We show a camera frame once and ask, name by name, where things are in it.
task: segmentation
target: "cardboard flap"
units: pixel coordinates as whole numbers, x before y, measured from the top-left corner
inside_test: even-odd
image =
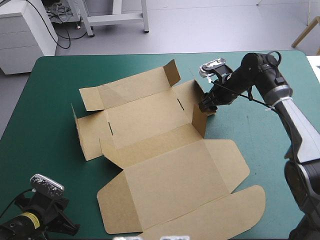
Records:
[[[180,80],[175,61],[97,87],[80,89],[87,111],[114,108],[169,89]]]
[[[245,180],[250,169],[232,140],[204,140],[223,181],[232,193]]]
[[[198,104],[194,104],[192,113],[192,125],[203,138],[206,135],[207,119],[208,115],[204,112],[201,112]]]
[[[107,112],[100,111],[76,120],[80,144],[85,159],[92,160],[102,156],[100,139],[113,145]]]
[[[203,140],[127,167],[124,172],[142,230],[229,194]]]
[[[179,102],[191,123],[194,105],[197,105],[201,101],[201,97],[204,94],[203,90],[195,79],[182,83],[178,86],[174,86],[172,90],[179,99]]]
[[[97,199],[107,233],[136,233],[142,231],[123,171],[98,192]]]
[[[119,153],[114,145],[110,144],[108,139],[100,139],[100,147],[102,154],[109,159],[111,162],[113,162],[118,167],[124,169],[125,166],[123,166],[121,159],[119,157]]]
[[[101,100],[97,87],[86,87],[79,89],[85,109],[87,111],[104,110],[105,106]]]
[[[197,130],[189,123],[118,150],[106,141],[100,142],[103,155],[124,169],[201,139]]]
[[[255,185],[151,227],[140,236],[148,240],[172,235],[190,236],[190,239],[195,240],[228,240],[257,224],[265,208],[265,191]]]
[[[174,59],[167,65],[163,66],[163,69],[171,87],[180,81],[181,77]]]

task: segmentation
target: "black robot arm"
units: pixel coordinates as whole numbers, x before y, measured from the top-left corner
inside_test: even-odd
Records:
[[[254,100],[251,90],[256,86],[264,105],[279,115],[291,140],[284,175],[305,216],[289,239],[320,239],[320,134],[291,98],[293,91],[278,70],[280,53],[275,52],[278,60],[271,53],[248,53],[235,71],[222,58],[203,64],[200,75],[209,80],[216,76],[217,80],[212,82],[212,89],[203,96],[199,107],[202,112],[214,112],[217,106],[231,104],[245,91],[247,98]]]

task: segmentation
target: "green tabletop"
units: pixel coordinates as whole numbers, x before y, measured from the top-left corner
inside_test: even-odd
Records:
[[[71,108],[72,103],[78,117],[90,114],[85,110],[79,88],[112,82],[175,59],[182,83],[195,77],[209,90],[211,85],[199,77],[198,67],[210,60],[225,58],[235,70],[245,54],[40,58],[0,140],[0,210],[30,187],[29,179],[33,174],[41,173],[65,186],[65,197],[70,199],[65,213],[74,223],[81,224],[75,238],[109,238],[96,195],[121,169],[104,157],[85,161]],[[320,84],[306,56],[300,51],[282,51],[281,54],[279,68],[293,88],[293,99],[319,130]],[[253,95],[261,100],[256,89]],[[209,117],[205,138],[232,139],[239,147],[250,175],[236,191],[261,185],[266,192],[266,209],[261,221],[237,238],[287,238],[303,214],[285,181],[284,155],[290,140],[277,115],[265,111],[262,105],[238,98],[232,105],[219,107],[217,114]],[[19,210],[12,207],[1,221],[17,213]]]

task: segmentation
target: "cable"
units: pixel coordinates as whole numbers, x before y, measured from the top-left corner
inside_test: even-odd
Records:
[[[265,103],[262,102],[262,101],[256,100],[256,99],[254,99],[253,97],[249,97],[249,96],[243,95],[243,94],[241,94],[241,93],[238,93],[238,92],[236,92],[236,91],[233,91],[233,90],[231,90],[231,89],[228,88],[228,87],[225,87],[225,86],[223,86],[223,85],[220,85],[219,83],[216,83],[215,81],[212,81],[212,83],[213,83],[214,85],[218,85],[219,87],[221,87],[221,88],[223,88],[223,89],[226,89],[227,91],[229,91],[229,92],[231,92],[231,93],[233,93],[233,94],[236,94],[236,95],[238,95],[238,96],[241,96],[241,97],[243,97],[243,98],[246,98],[246,99],[248,99],[249,101],[253,101],[253,102],[257,103],[257,104],[261,104],[261,105],[263,105],[263,106],[265,106],[265,107],[267,107],[267,108],[270,108],[270,107],[271,107],[271,106],[269,106],[268,104],[265,104]],[[273,111],[273,112],[275,112],[275,113],[278,113],[274,108],[271,108],[271,111]]]
[[[58,17],[58,15],[56,15],[56,14],[54,14],[53,12],[50,12],[50,11],[47,11],[46,12],[47,14],[52,14],[52,16],[49,16],[50,18],[57,18]],[[86,34],[87,34],[87,32],[85,32],[84,34],[82,34],[81,36],[78,36],[78,37],[65,37],[65,36],[62,36],[62,35],[60,35],[60,34],[58,34],[58,33],[56,33],[59,37],[61,37],[61,38],[63,38],[63,39],[70,39],[70,40],[77,40],[77,39],[81,39],[81,38],[83,38]]]
[[[35,7],[35,5],[33,5],[29,0],[26,0],[26,1],[27,1],[27,2],[36,10],[36,12],[39,14],[39,16],[41,17],[41,19],[42,19],[42,21],[43,21],[43,23],[44,23],[44,25],[45,25],[45,27],[46,27],[46,29],[47,29],[48,32],[49,32],[51,38],[53,39],[53,41],[54,41],[60,48],[62,48],[62,49],[69,49],[69,48],[71,47],[71,39],[70,39],[70,35],[69,35],[68,29],[65,29],[65,31],[66,31],[66,34],[68,35],[69,45],[68,45],[68,47],[64,47],[64,46],[61,46],[61,45],[55,40],[54,36],[52,36],[52,33],[50,32],[50,30],[49,30],[49,28],[48,28],[48,25],[46,24],[46,21],[44,20],[44,18],[43,18],[42,15],[40,14],[39,10]]]
[[[71,40],[81,39],[81,38],[83,38],[86,34],[87,34],[87,32],[85,32],[83,35],[81,35],[81,36],[79,36],[79,37],[71,37],[70,39],[71,39]],[[62,35],[60,35],[60,34],[58,34],[58,33],[57,33],[57,35],[58,35],[59,37],[63,38],[63,39],[69,39],[68,37],[62,36]]]
[[[8,208],[10,208],[10,206],[15,202],[15,200],[17,200],[17,198],[18,197],[20,197],[22,194],[25,194],[25,193],[27,193],[27,192],[31,192],[33,189],[32,188],[30,188],[30,189],[28,189],[28,190],[25,190],[25,191],[23,191],[23,192],[21,192],[19,195],[17,195],[10,203],[9,203],[9,205],[3,210],[3,212],[1,213],[1,215],[0,215],[0,218],[2,218],[2,216],[5,214],[5,212],[8,210]]]

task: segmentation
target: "unfolded cardboard box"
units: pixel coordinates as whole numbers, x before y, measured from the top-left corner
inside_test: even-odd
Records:
[[[232,238],[254,226],[265,192],[231,194],[249,168],[231,140],[205,140],[207,115],[195,80],[180,80],[175,61],[97,87],[80,89],[89,116],[75,118],[85,159],[104,155],[123,171],[97,194],[110,234],[145,240],[187,235]]]

